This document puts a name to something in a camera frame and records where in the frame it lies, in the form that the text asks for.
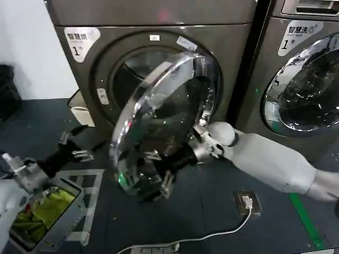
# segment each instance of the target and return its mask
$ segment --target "label sticker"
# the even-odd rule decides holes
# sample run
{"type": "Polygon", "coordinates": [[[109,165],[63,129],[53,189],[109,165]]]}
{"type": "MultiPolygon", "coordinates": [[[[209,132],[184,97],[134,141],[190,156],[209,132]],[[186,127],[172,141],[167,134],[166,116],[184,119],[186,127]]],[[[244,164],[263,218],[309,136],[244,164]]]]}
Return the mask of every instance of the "label sticker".
{"type": "Polygon", "coordinates": [[[297,45],[307,40],[313,34],[320,32],[324,27],[322,21],[309,20],[293,20],[285,31],[284,38],[281,41],[278,55],[285,56],[288,52],[294,49],[297,45]]]}
{"type": "Polygon", "coordinates": [[[99,100],[100,100],[101,104],[108,105],[110,103],[110,101],[107,98],[107,94],[106,94],[105,88],[98,88],[96,90],[96,92],[97,92],[97,96],[99,97],[99,100]]]}
{"type": "Polygon", "coordinates": [[[183,38],[182,36],[179,36],[179,38],[176,41],[176,44],[190,51],[195,51],[198,48],[198,45],[194,44],[193,42],[189,41],[186,38],[183,38]]]}
{"type": "Polygon", "coordinates": [[[150,34],[149,40],[150,41],[160,41],[160,35],[159,34],[150,34]]]}
{"type": "Polygon", "coordinates": [[[77,62],[84,61],[92,45],[100,38],[98,28],[65,28],[64,33],[77,62]]]}

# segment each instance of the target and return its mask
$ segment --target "number 1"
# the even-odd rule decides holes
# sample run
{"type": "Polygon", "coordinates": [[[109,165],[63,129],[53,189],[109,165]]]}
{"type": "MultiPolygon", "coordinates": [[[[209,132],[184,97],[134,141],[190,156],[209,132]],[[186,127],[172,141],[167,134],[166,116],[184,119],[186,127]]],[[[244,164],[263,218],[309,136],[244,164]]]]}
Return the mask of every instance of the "number 1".
{"type": "Polygon", "coordinates": [[[76,47],[73,47],[74,48],[74,51],[75,51],[75,56],[80,56],[78,51],[76,50],[76,47]]]}
{"type": "Polygon", "coordinates": [[[288,40],[285,40],[285,45],[284,45],[284,47],[282,47],[281,49],[287,49],[287,48],[286,48],[287,43],[288,43],[288,40]]]}

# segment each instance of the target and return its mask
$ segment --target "white wall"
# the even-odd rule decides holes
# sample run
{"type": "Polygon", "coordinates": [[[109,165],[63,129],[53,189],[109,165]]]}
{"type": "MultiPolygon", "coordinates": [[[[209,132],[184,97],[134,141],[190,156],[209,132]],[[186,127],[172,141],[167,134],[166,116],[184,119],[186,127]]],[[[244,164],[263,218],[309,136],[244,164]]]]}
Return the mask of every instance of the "white wall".
{"type": "Polygon", "coordinates": [[[78,89],[43,0],[0,0],[0,63],[14,66],[23,99],[68,98],[78,89]]]}

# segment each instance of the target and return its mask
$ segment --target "black trash bin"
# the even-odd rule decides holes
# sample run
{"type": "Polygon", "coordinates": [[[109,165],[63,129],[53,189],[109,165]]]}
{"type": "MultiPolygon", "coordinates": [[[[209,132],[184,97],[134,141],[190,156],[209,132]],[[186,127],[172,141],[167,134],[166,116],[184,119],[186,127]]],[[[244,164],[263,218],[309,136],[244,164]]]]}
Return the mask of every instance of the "black trash bin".
{"type": "Polygon", "coordinates": [[[7,120],[21,105],[13,79],[14,68],[0,65],[0,122],[7,120]]]}

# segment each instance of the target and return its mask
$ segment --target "white cable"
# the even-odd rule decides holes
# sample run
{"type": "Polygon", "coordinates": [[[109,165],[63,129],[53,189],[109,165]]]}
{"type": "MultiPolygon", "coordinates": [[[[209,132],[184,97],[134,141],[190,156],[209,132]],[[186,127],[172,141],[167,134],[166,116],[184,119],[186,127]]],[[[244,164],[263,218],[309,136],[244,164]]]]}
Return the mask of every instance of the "white cable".
{"type": "Polygon", "coordinates": [[[233,233],[239,231],[246,224],[249,217],[251,217],[251,214],[252,214],[252,208],[249,209],[248,215],[247,215],[246,219],[244,220],[244,222],[239,227],[237,227],[235,230],[232,230],[232,231],[225,231],[225,232],[219,232],[219,233],[214,233],[214,234],[208,234],[208,235],[205,235],[204,237],[201,237],[201,238],[182,239],[182,240],[178,240],[178,241],[174,241],[174,242],[170,242],[170,243],[132,245],[132,246],[129,246],[127,248],[124,248],[123,250],[120,250],[116,254],[121,254],[126,250],[134,249],[134,248],[166,248],[166,247],[173,246],[176,243],[180,243],[180,242],[198,242],[198,241],[203,241],[203,240],[210,238],[210,237],[215,237],[217,235],[233,234],[233,233]]]}

